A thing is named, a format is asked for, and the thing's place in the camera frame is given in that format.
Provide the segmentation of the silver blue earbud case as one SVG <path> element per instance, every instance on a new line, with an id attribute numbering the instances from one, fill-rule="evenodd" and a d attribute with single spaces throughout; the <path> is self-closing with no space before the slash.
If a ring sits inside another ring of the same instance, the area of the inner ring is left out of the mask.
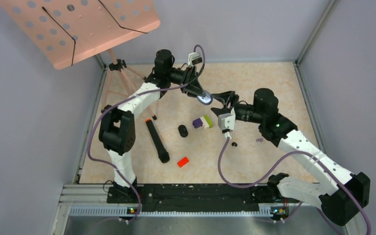
<path id="1" fill-rule="evenodd" d="M 210 105 L 213 102 L 212 94 L 208 91 L 204 91 L 204 96 L 197 96 L 197 100 L 203 105 Z"/>

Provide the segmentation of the purple white green block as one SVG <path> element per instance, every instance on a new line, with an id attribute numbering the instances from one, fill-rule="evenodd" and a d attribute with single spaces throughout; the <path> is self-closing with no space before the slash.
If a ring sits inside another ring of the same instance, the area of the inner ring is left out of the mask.
<path id="1" fill-rule="evenodd" d="M 213 128 L 213 122 L 208 115 L 203 115 L 193 120 L 192 125 L 195 129 L 198 129 L 200 127 L 204 128 L 205 130 Z"/>

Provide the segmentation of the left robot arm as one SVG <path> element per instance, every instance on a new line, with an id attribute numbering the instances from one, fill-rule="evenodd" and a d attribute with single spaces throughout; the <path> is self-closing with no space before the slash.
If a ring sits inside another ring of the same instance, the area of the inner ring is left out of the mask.
<path id="1" fill-rule="evenodd" d="M 152 72 L 140 88 L 124 101 L 106 106 L 99 119 L 98 139 L 111 158 L 115 171 L 114 184 L 120 187 L 118 194 L 125 202 L 134 201 L 138 194 L 136 187 L 132 186 L 136 176 L 130 154 L 136 141 L 135 119 L 170 91 L 171 84 L 176 84 L 188 96 L 205 96 L 198 81 L 204 69 L 204 52 L 190 53 L 185 69 L 174 67 L 174 62 L 170 50 L 157 51 Z"/>

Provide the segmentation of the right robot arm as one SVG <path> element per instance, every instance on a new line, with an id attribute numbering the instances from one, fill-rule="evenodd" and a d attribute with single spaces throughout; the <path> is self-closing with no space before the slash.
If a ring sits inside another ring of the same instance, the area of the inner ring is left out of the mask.
<path id="1" fill-rule="evenodd" d="M 316 182 L 310 183 L 286 173 L 266 173 L 267 194 L 272 201 L 291 198 L 307 203 L 338 226 L 346 225 L 357 214 L 366 216 L 369 177 L 362 172 L 352 173 L 312 144 L 295 123 L 279 112 L 279 100 L 271 89 L 257 89 L 252 103 L 242 103 L 234 91 L 211 96 L 223 105 L 212 108 L 212 112 L 227 140 L 231 139 L 236 121 L 256 123 L 264 139 L 283 151 L 285 157 L 296 160 L 315 178 Z"/>

